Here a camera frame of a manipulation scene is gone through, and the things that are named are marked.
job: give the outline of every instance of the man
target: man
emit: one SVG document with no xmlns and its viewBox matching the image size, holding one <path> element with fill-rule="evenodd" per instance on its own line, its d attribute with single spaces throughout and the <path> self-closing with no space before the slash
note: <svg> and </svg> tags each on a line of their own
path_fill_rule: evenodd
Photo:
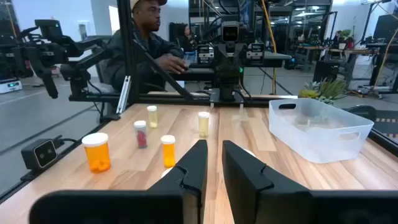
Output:
<svg viewBox="0 0 398 224">
<path fill-rule="evenodd" d="M 152 32 L 160 27 L 160 6 L 167 0 L 131 0 L 133 27 L 135 37 L 166 71 L 181 74 L 187 69 L 182 60 L 183 52 L 175 44 L 163 40 Z M 123 53 L 123 43 L 120 30 L 118 30 L 108 44 L 114 56 L 108 60 L 105 74 L 110 77 L 115 90 L 121 91 L 124 77 L 126 76 L 126 61 Z M 159 91 L 153 85 L 164 88 L 165 80 L 146 62 L 144 55 L 137 50 L 137 74 L 140 76 L 140 93 Z"/>
</svg>

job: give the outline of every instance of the concrete floor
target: concrete floor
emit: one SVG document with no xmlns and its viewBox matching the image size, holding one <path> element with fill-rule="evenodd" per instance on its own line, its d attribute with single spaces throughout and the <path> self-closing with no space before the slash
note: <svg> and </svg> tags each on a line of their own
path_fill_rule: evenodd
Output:
<svg viewBox="0 0 398 224">
<path fill-rule="evenodd" d="M 354 77 L 370 76 L 366 68 L 367 65 L 358 65 Z M 266 72 L 272 75 L 271 68 L 267 68 Z M 272 91 L 271 79 L 258 68 L 247 68 L 244 74 L 244 85 L 251 94 L 269 94 Z M 312 76 L 313 72 L 277 68 L 277 81 L 293 95 L 297 95 L 304 83 L 312 80 Z M 54 138 L 59 134 L 64 138 L 80 139 L 98 125 L 98 112 L 93 103 L 69 102 L 70 87 L 62 78 L 55 78 L 59 92 L 55 100 L 48 96 L 43 87 L 32 87 L 32 84 L 40 83 L 39 79 L 28 78 L 22 82 L 23 90 L 0 95 L 0 194 L 28 172 L 20 153 L 24 146 L 36 139 Z M 188 91 L 197 91 L 203 87 L 202 82 L 186 83 Z M 277 94 L 288 95 L 280 86 L 277 86 Z M 335 105 L 340 108 L 371 105 L 377 110 L 398 111 L 398 97 L 386 95 L 379 100 L 347 96 L 337 100 Z"/>
</svg>

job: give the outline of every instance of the white plastic bin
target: white plastic bin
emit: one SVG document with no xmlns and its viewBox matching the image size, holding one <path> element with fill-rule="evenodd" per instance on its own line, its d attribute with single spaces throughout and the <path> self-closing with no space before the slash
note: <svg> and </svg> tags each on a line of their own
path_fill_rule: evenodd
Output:
<svg viewBox="0 0 398 224">
<path fill-rule="evenodd" d="M 294 105 L 294 109 L 285 109 Z M 269 103 L 270 132 L 310 162 L 357 158 L 373 124 L 318 100 L 300 98 Z"/>
</svg>

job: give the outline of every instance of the woman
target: woman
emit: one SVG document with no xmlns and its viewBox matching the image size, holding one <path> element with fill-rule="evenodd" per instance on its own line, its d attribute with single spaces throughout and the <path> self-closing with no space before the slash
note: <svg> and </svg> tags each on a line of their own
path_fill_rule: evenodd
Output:
<svg viewBox="0 0 398 224">
<path fill-rule="evenodd" d="M 195 51 L 195 40 L 192 39 L 191 30 L 188 24 L 182 24 L 180 30 L 177 31 L 177 42 L 184 52 Z"/>
</svg>

